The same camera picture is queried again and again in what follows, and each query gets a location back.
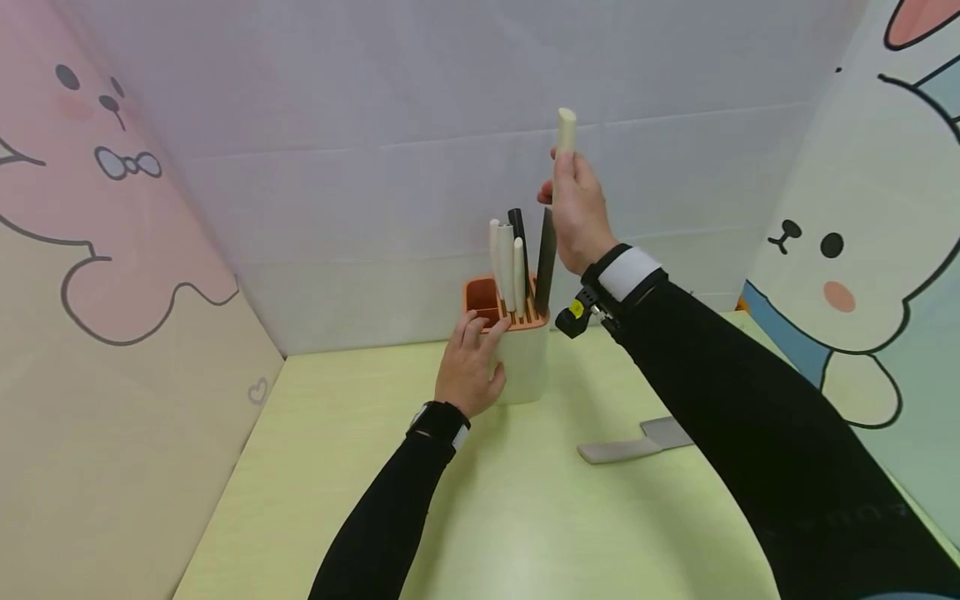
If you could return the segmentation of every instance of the black wristband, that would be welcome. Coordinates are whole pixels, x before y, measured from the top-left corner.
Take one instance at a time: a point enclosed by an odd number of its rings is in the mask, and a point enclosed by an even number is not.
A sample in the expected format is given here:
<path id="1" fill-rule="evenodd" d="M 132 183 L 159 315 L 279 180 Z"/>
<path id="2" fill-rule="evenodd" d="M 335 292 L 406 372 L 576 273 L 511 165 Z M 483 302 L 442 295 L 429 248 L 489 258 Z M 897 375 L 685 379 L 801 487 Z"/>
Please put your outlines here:
<path id="1" fill-rule="evenodd" d="M 618 244 L 613 247 L 612 250 L 603 255 L 600 260 L 596 261 L 584 271 L 584 275 L 580 278 L 580 282 L 584 286 L 589 286 L 598 296 L 599 304 L 609 315 L 615 319 L 622 319 L 631 309 L 633 309 L 639 302 L 647 295 L 650 290 L 656 287 L 662 281 L 667 280 L 666 271 L 663 269 L 656 269 L 653 273 L 644 278 L 640 283 L 636 285 L 633 291 L 627 295 L 623 301 L 619 301 L 614 298 L 610 292 L 600 283 L 600 275 L 607 270 L 607 267 L 613 264 L 614 260 L 620 257 L 620 254 L 631 249 L 633 246 L 629 244 Z"/>
<path id="2" fill-rule="evenodd" d="M 454 441 L 461 435 L 464 427 L 469 431 L 470 421 L 456 406 L 446 402 L 427 402 L 414 416 L 414 421 L 407 430 L 407 437 L 419 435 L 419 431 L 456 449 L 459 444 Z"/>

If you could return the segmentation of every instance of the yellow label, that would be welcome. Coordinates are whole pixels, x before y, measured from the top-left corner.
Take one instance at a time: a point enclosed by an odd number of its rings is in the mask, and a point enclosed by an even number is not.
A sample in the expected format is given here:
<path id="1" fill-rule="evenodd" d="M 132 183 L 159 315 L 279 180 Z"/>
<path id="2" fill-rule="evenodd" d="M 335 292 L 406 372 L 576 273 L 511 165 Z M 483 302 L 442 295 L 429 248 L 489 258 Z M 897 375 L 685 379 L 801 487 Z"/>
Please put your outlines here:
<path id="1" fill-rule="evenodd" d="M 574 317 L 580 319 L 584 316 L 583 304 L 579 300 L 574 300 L 573 303 L 570 304 L 570 312 L 573 313 Z"/>

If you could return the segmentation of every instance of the table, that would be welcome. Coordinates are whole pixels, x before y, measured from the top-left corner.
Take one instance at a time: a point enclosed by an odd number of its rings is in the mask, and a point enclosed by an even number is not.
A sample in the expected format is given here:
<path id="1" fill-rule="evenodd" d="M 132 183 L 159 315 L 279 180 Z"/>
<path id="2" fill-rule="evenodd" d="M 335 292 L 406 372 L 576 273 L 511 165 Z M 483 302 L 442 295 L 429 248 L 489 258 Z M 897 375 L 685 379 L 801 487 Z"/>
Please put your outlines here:
<path id="1" fill-rule="evenodd" d="M 749 315 L 726 317 L 780 354 Z M 577 444 L 638 438 L 640 421 L 668 412 L 601 327 L 550 336 L 544 397 L 481 415 L 447 467 L 403 598 L 777 598 L 753 532 L 696 447 L 613 465 L 580 458 Z M 176 600 L 305 598 L 431 399 L 443 348 L 290 357 Z"/>

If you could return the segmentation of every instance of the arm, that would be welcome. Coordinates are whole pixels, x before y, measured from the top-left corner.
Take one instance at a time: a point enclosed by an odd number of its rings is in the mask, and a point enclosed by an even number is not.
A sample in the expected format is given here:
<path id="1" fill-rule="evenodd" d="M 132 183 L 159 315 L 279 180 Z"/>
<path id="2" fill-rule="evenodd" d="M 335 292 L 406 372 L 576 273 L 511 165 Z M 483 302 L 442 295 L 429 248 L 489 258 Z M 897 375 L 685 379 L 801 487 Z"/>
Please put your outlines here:
<path id="1" fill-rule="evenodd" d="M 488 365 L 509 320 L 481 343 L 486 319 L 473 311 L 457 323 L 444 351 L 433 416 L 417 420 L 344 522 L 320 565 L 309 600 L 397 598 L 413 563 L 430 499 L 457 444 L 461 425 L 496 402 L 506 383 L 503 366 Z M 450 430 L 447 424 L 453 425 Z"/>
<path id="2" fill-rule="evenodd" d="M 584 159 L 558 158 L 554 180 L 556 199 L 549 184 L 540 199 L 553 201 L 561 259 L 580 275 L 616 241 Z M 600 274 L 615 339 L 730 489 L 782 597 L 960 597 L 956 565 L 820 392 L 676 285 L 644 285 L 658 267 L 633 249 Z"/>

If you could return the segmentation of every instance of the bow tie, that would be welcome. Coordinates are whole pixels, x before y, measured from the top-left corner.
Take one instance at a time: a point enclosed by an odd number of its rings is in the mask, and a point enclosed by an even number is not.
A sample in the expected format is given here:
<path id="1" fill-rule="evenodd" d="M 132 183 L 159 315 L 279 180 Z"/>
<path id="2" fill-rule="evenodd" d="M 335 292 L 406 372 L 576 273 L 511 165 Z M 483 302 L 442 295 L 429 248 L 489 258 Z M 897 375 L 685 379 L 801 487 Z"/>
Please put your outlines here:
<path id="1" fill-rule="evenodd" d="M 149 152 L 141 152 L 137 156 L 118 156 L 110 148 L 98 146 L 93 151 L 97 164 L 100 165 L 104 175 L 114 181 L 120 181 L 127 175 L 136 175 L 143 172 L 152 178 L 158 178 L 163 175 L 160 168 L 160 161 L 156 156 Z"/>

